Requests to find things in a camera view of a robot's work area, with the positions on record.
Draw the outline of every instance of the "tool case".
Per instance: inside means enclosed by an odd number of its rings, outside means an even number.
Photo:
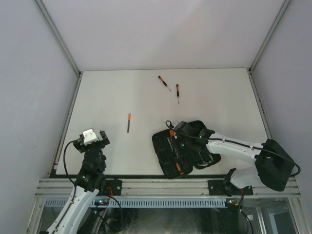
[[[194,137],[206,128],[204,123],[199,120],[189,122],[189,124],[193,127],[191,135]],[[193,171],[193,167],[204,169],[221,160],[220,155],[212,154],[214,159],[212,161],[207,148],[199,153],[185,147],[182,139],[170,135],[170,129],[154,134],[152,141],[160,167],[168,179],[183,178]]]

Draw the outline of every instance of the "white wall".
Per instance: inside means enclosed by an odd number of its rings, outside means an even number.
[[[33,1],[1,1],[0,31],[0,232],[20,234],[76,78]]]
[[[284,0],[43,0],[83,71],[250,67]]]
[[[273,135],[301,166],[296,177],[312,215],[312,1],[293,0],[254,78]]]

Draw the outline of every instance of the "white table surface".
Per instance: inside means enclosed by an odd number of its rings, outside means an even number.
[[[228,137],[254,142],[267,139],[246,69],[131,70],[83,73],[65,144],[86,129],[93,128],[96,133],[104,130],[111,142],[103,150],[107,157],[105,174],[163,175],[152,135],[166,129],[166,120],[201,120],[208,129]],[[69,146],[69,174],[79,172],[82,160],[83,154]],[[191,175],[226,174],[233,167],[246,166],[221,156],[216,165],[193,169]],[[57,174],[65,174],[62,156]]]

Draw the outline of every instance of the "glass panel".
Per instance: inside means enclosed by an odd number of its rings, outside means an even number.
[[[234,204],[239,199],[227,199]],[[292,217],[284,199],[246,198],[243,213],[253,227],[254,234],[295,234]],[[62,207],[45,207],[39,231],[46,231],[55,221]],[[118,208],[97,208],[108,225],[91,210],[80,224],[78,234],[251,234],[249,221],[237,209],[230,208],[124,208],[122,231]]]

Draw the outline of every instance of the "black motor housing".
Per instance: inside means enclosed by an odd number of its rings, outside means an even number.
[[[279,192],[284,191],[292,174],[294,161],[275,140],[267,139],[262,145],[263,150],[256,156],[255,161],[258,176],[261,182],[270,189]]]

